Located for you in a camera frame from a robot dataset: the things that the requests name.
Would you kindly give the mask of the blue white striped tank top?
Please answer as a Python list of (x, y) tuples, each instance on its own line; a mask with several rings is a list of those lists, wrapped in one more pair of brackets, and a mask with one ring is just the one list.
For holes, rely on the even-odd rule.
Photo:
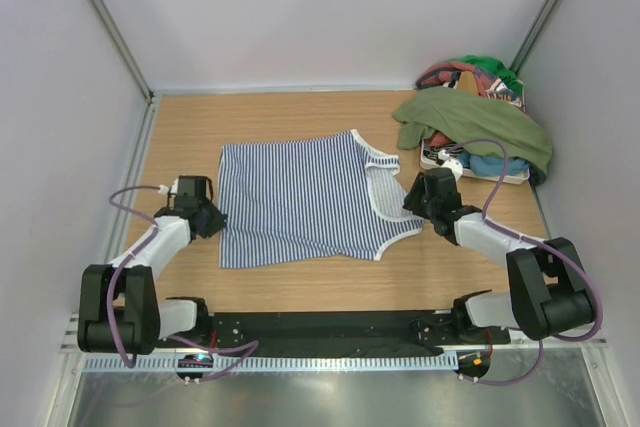
[(218, 191), (228, 218), (220, 267), (336, 255), (380, 260), (423, 229), (422, 219), (403, 207), (399, 171), (398, 156), (376, 149), (357, 130), (224, 145)]

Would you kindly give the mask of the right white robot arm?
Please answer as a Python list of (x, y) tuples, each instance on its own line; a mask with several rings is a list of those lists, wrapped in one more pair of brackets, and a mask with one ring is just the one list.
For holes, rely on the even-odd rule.
[(450, 328), (459, 341), (472, 343), (488, 327), (519, 330), (536, 341), (580, 342), (600, 331), (600, 297), (568, 239), (530, 237), (465, 205), (453, 171), (444, 167), (417, 174), (404, 209), (429, 221), (451, 244), (477, 251), (507, 270), (507, 291), (454, 301)]

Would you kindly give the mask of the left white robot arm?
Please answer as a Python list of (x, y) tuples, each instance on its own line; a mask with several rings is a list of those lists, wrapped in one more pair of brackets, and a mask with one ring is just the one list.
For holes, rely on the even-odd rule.
[[(166, 199), (154, 215), (119, 203), (134, 190), (153, 190)], [(129, 249), (106, 264), (88, 266), (81, 279), (77, 344), (88, 353), (115, 353), (126, 364), (178, 335), (189, 346), (204, 345), (212, 334), (206, 302), (173, 297), (160, 302), (155, 281), (192, 241), (208, 239), (226, 226), (227, 216), (213, 203), (212, 180), (181, 175), (171, 185), (122, 188), (109, 203), (138, 216), (149, 228)]]

